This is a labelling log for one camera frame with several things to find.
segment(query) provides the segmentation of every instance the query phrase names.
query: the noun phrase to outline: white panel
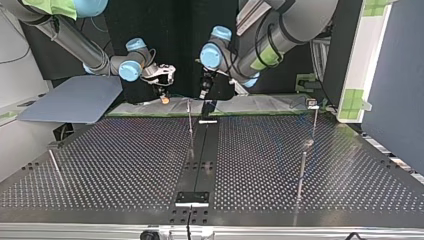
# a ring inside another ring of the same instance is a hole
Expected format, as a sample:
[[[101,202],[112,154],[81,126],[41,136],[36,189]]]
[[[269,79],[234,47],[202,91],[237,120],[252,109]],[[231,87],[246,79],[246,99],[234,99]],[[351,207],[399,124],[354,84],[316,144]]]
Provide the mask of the white panel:
[[[13,121],[0,127],[0,182],[39,157],[55,141],[57,123]]]
[[[21,31],[16,19],[8,14]],[[0,62],[23,56],[27,42],[13,29],[0,12]],[[24,99],[46,93],[48,87],[43,80],[35,59],[30,53],[24,59],[0,64],[0,108]]]

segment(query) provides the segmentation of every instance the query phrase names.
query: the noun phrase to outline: metal post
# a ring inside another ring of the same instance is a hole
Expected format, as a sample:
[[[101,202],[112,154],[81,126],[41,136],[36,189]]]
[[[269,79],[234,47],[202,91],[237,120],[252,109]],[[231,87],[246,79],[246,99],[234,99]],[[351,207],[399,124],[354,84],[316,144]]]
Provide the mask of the metal post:
[[[312,129],[312,140],[314,141],[314,143],[313,143],[313,144],[315,144],[315,130],[316,130],[316,128],[317,128],[318,111],[319,111],[319,108],[315,109],[314,129]]]
[[[193,139],[193,122],[191,120],[191,99],[187,100],[187,112],[188,112],[188,121],[189,121],[189,132],[190,132],[190,137],[191,139]]]
[[[49,149],[49,154],[50,154],[50,157],[51,157],[51,159],[53,161],[53,165],[54,165],[55,170],[57,172],[60,172],[59,165],[57,164],[56,157],[54,156],[54,152],[53,152],[52,149]]]
[[[300,178],[299,178],[299,186],[297,189],[297,201],[300,201],[302,198],[302,186],[303,186],[303,177],[305,176],[305,165],[306,165],[306,152],[303,152],[302,162],[300,164]]]

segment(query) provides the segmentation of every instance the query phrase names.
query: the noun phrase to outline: metal bracket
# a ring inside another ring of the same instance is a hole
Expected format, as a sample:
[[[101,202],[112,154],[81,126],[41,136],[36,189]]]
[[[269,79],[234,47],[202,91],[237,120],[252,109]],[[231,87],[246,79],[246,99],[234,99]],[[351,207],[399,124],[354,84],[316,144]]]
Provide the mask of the metal bracket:
[[[366,101],[362,101],[362,110],[365,110],[365,111],[371,111],[372,110],[372,105],[371,105],[371,103],[369,103],[369,102],[366,102]]]
[[[209,207],[209,193],[208,192],[179,192],[177,200],[175,201],[176,207]]]

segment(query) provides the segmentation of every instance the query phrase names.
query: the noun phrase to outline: green tape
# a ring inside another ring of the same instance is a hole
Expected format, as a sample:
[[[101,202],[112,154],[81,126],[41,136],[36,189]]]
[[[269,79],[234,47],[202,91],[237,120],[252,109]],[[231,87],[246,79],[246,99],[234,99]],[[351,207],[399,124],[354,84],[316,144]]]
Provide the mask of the green tape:
[[[300,81],[307,81],[307,82],[315,82],[316,77],[315,73],[309,73],[309,74],[297,74],[296,76],[296,92],[314,92],[313,89],[305,89],[303,86],[299,85]]]
[[[362,89],[346,89],[339,118],[350,120],[358,119],[363,106],[363,95],[364,90]]]
[[[363,16],[383,16],[388,0],[366,0]]]
[[[73,0],[23,0],[22,2],[51,15],[64,15],[74,20],[77,19],[77,10]]]
[[[278,62],[277,53],[274,51],[274,49],[272,49],[271,46],[268,46],[267,48],[265,48],[265,50],[261,53],[260,56],[261,56],[261,59],[266,64],[268,64],[269,66],[273,66],[273,65],[280,63],[280,62]],[[252,65],[250,65],[250,67],[257,70],[257,71],[261,71],[261,70],[264,70],[266,68],[266,66],[263,65],[259,59],[256,59],[252,63]]]
[[[18,114],[15,113],[15,112],[7,112],[7,113],[0,115],[0,120],[4,119],[4,118],[11,118],[11,117],[16,117],[16,116],[18,116]]]

